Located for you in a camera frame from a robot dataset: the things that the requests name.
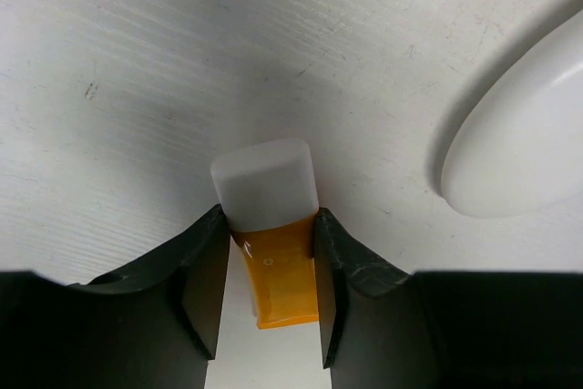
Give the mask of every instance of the orange body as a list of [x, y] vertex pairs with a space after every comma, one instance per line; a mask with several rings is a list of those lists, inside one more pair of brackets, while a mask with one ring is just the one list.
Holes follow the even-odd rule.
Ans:
[[233, 232], [251, 277], [257, 326], [318, 321], [313, 216], [273, 230]]

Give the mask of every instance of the white cap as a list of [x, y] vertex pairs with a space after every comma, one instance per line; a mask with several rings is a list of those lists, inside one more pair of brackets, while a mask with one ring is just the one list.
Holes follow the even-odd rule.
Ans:
[[318, 208], [312, 156], [305, 141], [269, 141], [216, 158], [210, 174], [232, 230], [270, 230]]

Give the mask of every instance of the white rounded object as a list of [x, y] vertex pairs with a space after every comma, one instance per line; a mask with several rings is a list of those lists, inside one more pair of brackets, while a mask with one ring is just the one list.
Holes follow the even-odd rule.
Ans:
[[468, 216], [536, 210], [583, 191], [583, 12], [532, 47], [470, 113], [442, 194]]
[[210, 173], [232, 230], [270, 230], [319, 209], [312, 156], [299, 139], [269, 141], [216, 158]]

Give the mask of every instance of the orange object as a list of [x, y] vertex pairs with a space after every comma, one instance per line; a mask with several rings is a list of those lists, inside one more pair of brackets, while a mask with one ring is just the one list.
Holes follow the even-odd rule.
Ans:
[[318, 321], [313, 216], [272, 230], [236, 232], [260, 329]]

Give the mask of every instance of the bottle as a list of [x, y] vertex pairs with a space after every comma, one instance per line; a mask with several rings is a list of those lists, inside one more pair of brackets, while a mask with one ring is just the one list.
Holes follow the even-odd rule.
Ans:
[[319, 203], [308, 145], [282, 139], [238, 149], [216, 158], [210, 173], [247, 266], [258, 327], [318, 321]]

